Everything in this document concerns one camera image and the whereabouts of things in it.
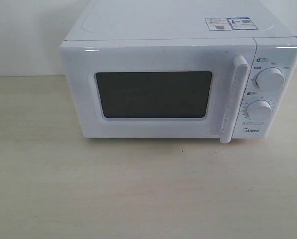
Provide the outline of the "lower white timer knob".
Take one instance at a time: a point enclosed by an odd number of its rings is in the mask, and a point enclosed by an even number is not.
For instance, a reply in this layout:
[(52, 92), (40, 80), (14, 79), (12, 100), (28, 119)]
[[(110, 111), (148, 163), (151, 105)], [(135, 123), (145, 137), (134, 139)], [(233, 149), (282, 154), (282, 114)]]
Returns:
[(272, 114), (272, 108), (267, 101), (257, 100), (247, 106), (247, 115), (251, 120), (266, 120)]

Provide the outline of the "white microwave door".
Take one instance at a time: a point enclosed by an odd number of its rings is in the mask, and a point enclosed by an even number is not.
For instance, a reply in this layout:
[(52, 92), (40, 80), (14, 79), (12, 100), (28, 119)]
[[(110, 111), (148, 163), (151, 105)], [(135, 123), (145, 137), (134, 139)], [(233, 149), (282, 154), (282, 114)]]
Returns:
[(233, 137), (257, 45), (245, 39), (60, 45), (86, 138)]

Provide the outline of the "white microwave oven body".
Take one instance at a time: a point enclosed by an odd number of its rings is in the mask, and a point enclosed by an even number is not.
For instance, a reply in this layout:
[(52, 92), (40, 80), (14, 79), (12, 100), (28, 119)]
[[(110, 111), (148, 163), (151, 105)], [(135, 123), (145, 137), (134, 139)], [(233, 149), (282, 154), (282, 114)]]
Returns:
[[(249, 17), (258, 30), (210, 31), (205, 21), (229, 17)], [(253, 39), (257, 49), (231, 140), (264, 138), (297, 63), (297, 36), (257, 0), (93, 0), (63, 41), (245, 38)], [(277, 90), (262, 91), (255, 79), (272, 67), (285, 82)], [(247, 115), (247, 106), (257, 100), (270, 104), (268, 119)]]

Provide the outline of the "white and blue label sticker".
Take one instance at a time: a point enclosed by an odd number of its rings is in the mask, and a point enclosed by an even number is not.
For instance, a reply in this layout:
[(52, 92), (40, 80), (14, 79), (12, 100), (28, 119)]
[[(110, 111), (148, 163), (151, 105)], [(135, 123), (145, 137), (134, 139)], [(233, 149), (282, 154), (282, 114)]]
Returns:
[(258, 30), (249, 17), (206, 18), (210, 31)]

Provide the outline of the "upper white control knob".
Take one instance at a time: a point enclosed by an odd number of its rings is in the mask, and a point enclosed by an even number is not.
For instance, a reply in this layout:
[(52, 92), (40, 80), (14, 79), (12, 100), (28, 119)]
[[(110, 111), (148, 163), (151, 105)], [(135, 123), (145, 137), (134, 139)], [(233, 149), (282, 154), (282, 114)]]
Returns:
[(261, 71), (256, 79), (256, 85), (262, 91), (273, 91), (279, 89), (285, 82), (282, 72), (278, 68), (267, 68)]

